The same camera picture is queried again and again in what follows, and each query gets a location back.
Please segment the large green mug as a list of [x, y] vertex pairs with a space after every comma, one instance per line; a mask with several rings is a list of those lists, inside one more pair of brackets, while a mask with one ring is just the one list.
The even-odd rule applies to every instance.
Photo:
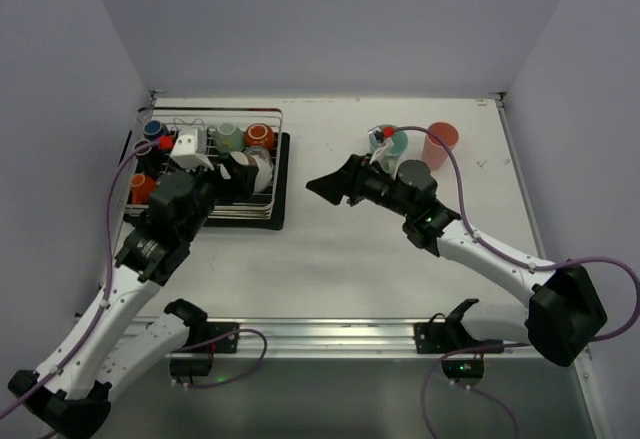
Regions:
[[[393, 148], [392, 150], [380, 161], [376, 162], [380, 165], [382, 170], [390, 175], [394, 175], [401, 156], [406, 151], [409, 140], [407, 134], [404, 131], [396, 132], [392, 137]], [[375, 142], [369, 139], [370, 153], [375, 148]]]

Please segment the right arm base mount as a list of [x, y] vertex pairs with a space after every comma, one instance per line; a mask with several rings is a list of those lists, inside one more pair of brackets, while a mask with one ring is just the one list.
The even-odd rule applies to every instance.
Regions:
[[504, 351], [499, 340], [474, 338], [462, 325], [462, 315], [437, 313], [426, 322], [413, 324], [413, 340], [417, 354], [445, 354], [456, 350], [489, 346], [489, 353]]

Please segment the clear glass cup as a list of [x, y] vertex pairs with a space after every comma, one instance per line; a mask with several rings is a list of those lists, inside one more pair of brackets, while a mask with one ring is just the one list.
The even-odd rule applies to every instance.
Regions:
[[273, 158], [271, 156], [271, 152], [263, 146], [250, 146], [244, 150], [244, 153], [255, 159], [256, 161], [261, 160], [270, 165], [273, 165]]

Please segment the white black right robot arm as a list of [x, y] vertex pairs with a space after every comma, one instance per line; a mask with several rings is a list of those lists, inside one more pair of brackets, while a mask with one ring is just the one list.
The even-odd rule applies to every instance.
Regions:
[[439, 330], [454, 349], [524, 343], [567, 367], [607, 322], [584, 267], [557, 267], [485, 238], [437, 199], [437, 182], [419, 160], [404, 161], [389, 175], [370, 156], [351, 155], [306, 187], [333, 205], [368, 200], [402, 216], [402, 230], [415, 247], [467, 267], [518, 301], [517, 307], [463, 301]]

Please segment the pink plastic cup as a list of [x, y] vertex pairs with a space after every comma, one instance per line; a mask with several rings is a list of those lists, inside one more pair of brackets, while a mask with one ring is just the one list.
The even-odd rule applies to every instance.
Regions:
[[438, 170], [449, 158], [447, 149], [453, 150], [459, 140], [458, 130], [446, 122], [435, 122], [428, 127], [422, 150], [422, 160], [432, 170]]

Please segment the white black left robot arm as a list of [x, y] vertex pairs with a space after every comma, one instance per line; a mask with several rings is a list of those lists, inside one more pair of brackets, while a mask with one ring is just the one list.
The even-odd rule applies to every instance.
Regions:
[[18, 404], [65, 438], [92, 437], [116, 399], [205, 323], [203, 310], [175, 300], [135, 338], [121, 339], [189, 256], [213, 209], [252, 195], [259, 172], [234, 152], [196, 172], [163, 175], [119, 252], [108, 257], [105, 282], [71, 333], [36, 369], [11, 378]]

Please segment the white brown cup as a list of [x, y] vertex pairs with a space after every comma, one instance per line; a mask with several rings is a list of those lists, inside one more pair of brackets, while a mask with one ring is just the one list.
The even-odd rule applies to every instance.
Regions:
[[271, 159], [262, 154], [239, 151], [234, 152], [233, 155], [240, 164], [255, 166], [257, 168], [253, 193], [258, 194], [263, 192], [269, 186], [273, 173], [273, 164]]

